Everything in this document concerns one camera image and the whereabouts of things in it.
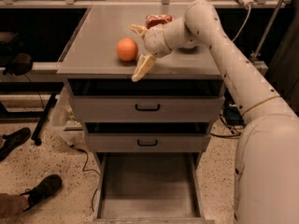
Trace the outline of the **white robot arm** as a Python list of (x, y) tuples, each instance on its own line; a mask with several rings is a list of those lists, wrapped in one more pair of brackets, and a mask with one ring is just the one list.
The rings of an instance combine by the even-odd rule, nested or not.
[(208, 48), (246, 123), (235, 154), (235, 224), (299, 224), (299, 118), (223, 31), (216, 9), (195, 0), (182, 18), (130, 28), (148, 52), (134, 82), (175, 49)]

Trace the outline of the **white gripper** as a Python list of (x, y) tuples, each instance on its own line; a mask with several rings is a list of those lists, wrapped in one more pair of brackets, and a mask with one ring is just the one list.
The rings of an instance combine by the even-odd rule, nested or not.
[(141, 54), (138, 59), (132, 76), (132, 81), (137, 82), (156, 64), (156, 57), (163, 58), (170, 54), (172, 50), (166, 45), (162, 24), (149, 29), (143, 25), (130, 24), (129, 28), (143, 38), (144, 48), (150, 53), (148, 55)]

